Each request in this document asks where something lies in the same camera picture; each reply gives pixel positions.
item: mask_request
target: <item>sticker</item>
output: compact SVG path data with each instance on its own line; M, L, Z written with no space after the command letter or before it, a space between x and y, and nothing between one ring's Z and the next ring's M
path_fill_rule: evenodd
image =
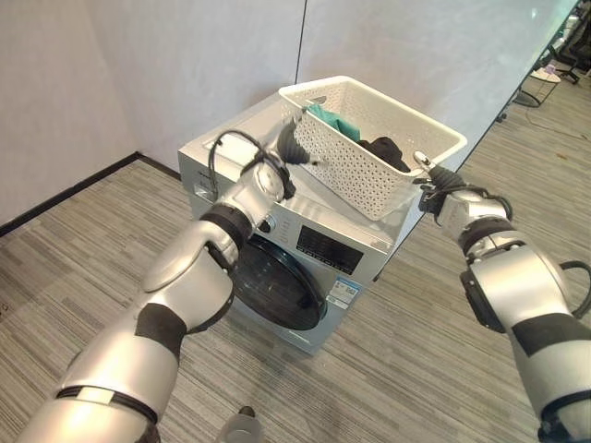
M349 305L347 303L343 303L338 298L334 298L332 295L327 295L326 301L332 303L335 306L340 307L341 309L347 309Z
M359 291L361 291L361 286L357 283L344 279L343 277L337 277L330 295L349 305Z

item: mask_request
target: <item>green cloth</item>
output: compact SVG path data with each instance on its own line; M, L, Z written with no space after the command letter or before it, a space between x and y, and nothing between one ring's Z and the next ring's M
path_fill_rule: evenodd
M344 136L351 138L355 143L361 139L359 128L345 122L339 114L325 111L322 109L322 106L317 103L309 105L307 109L311 114L316 115L320 120L333 127Z

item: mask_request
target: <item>black baseboard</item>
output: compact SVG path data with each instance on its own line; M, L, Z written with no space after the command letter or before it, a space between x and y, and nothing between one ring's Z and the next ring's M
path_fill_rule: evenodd
M61 203L65 199L72 197L73 195L77 194L81 190L86 189L90 185L95 184L96 182L98 182L99 180L102 180L107 175L110 175L110 174L114 173L115 171L123 168L124 166L129 165L130 163L134 162L135 160L143 160L146 163L154 166L154 164L151 163L151 162L155 162L154 160L151 159L149 162L147 162L145 159L147 159L147 157L145 157L144 155L140 154L139 152L134 152L133 154L128 155L124 159L121 159L119 162L115 162L112 165L107 166L106 168L99 171L98 173L93 174L89 178L86 178L86 179L82 180L81 182L76 183L75 185L66 189L65 191L60 192L56 196L53 196L53 197L45 200L43 203L35 206L31 210L28 210L24 214L17 216L16 218L12 219L8 223L3 224L2 226L0 226L0 237L3 235L6 235L7 233L9 233L11 231L14 231L19 226L25 224L26 222L29 222L30 220L34 219L38 215L43 214L48 209L52 208L53 206L57 205L58 203Z
M150 165L152 168L156 168L158 171L161 171L166 175L170 175L171 177L175 178L180 182L181 174L179 174L174 169L170 169L168 166L164 166L162 163L157 162L154 159L151 159L150 157L146 157L143 154L139 154L139 159L142 160L144 163Z

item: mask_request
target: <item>washing machine door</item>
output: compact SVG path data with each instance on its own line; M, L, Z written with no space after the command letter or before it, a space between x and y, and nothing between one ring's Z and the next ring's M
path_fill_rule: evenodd
M253 235L230 273L234 294L269 321L296 330L313 329L326 305L312 277L269 240Z

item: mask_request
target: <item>control panel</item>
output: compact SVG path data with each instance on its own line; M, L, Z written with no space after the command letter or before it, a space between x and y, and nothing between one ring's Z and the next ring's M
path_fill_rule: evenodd
M353 274L359 260L363 257L363 252L305 225L302 225L296 247L298 251L348 275Z

